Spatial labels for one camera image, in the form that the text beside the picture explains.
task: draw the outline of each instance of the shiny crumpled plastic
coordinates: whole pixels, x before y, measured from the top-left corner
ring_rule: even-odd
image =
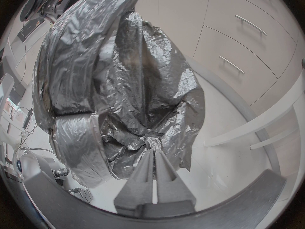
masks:
[[[151,148],[189,170],[203,125],[204,92],[194,72],[165,33],[132,10],[136,1],[80,0],[50,30],[45,58],[35,64],[37,124],[87,187],[106,180],[104,170],[127,179]]]

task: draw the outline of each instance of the cabinet handle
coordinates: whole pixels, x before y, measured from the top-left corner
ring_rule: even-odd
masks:
[[[235,17],[237,17],[237,18],[241,19],[242,21],[245,21],[246,23],[252,25],[254,28],[258,29],[261,33],[263,33],[265,36],[267,36],[267,33],[266,33],[266,32],[264,32],[261,28],[257,27],[256,25],[254,25],[254,24],[251,23],[250,21],[247,21],[246,19],[244,19],[244,18],[238,16],[237,14],[235,14]]]
[[[243,74],[245,74],[245,72],[243,72],[240,68],[238,68],[235,64],[231,63],[229,60],[225,59],[224,57],[220,56],[219,57],[221,59],[223,59],[224,61],[226,61],[227,63],[229,63],[230,65],[234,66],[236,69],[238,69],[240,72],[242,72]]]

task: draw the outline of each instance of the metal handle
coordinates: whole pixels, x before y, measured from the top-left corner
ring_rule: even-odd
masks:
[[[256,29],[258,29],[261,33],[263,33],[265,36],[267,36],[267,33],[266,33],[266,32],[264,32],[261,28],[257,27],[256,25],[254,25],[254,24],[251,23],[250,21],[247,21],[246,19],[244,19],[244,18],[238,16],[237,14],[235,14],[235,17],[237,17],[237,18],[241,19],[242,21],[245,21],[246,23],[252,25],[252,26],[255,27]]]
[[[229,60],[225,59],[224,57],[220,56],[219,57],[221,59],[223,59],[224,61],[226,61],[227,63],[229,63],[230,65],[234,66],[236,69],[238,69],[240,72],[242,72],[243,74],[245,74],[245,72],[243,72],[240,68],[238,68],[235,64],[231,63]]]

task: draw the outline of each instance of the gray metal bracket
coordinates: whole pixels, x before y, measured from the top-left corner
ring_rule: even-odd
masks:
[[[196,198],[161,150],[155,152],[158,203],[153,204],[154,152],[148,150],[114,200],[118,214],[142,218],[195,212]]]

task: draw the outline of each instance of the white floor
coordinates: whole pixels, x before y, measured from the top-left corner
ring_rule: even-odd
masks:
[[[205,139],[230,131],[246,123],[246,120],[210,83],[199,75],[197,75],[197,78],[205,92],[205,121],[193,144],[191,171],[188,172],[185,168],[181,168],[178,170],[178,174],[196,197],[195,209],[199,211],[216,205],[238,193],[265,169],[270,169],[271,166],[264,149],[250,150],[250,144],[259,142],[254,134],[241,138],[234,143],[209,148],[203,147]],[[26,90],[20,106],[32,107],[31,86]],[[31,131],[34,125],[33,116],[28,130]],[[27,138],[26,144],[30,148],[51,150],[48,134],[39,127]],[[55,155],[47,151],[37,150],[34,152],[56,159]],[[116,212],[113,199],[125,182],[125,180],[115,180],[113,178],[97,188],[90,189],[94,198],[91,204],[98,208]],[[76,187],[81,187],[81,185],[69,174],[65,182],[65,188]]]

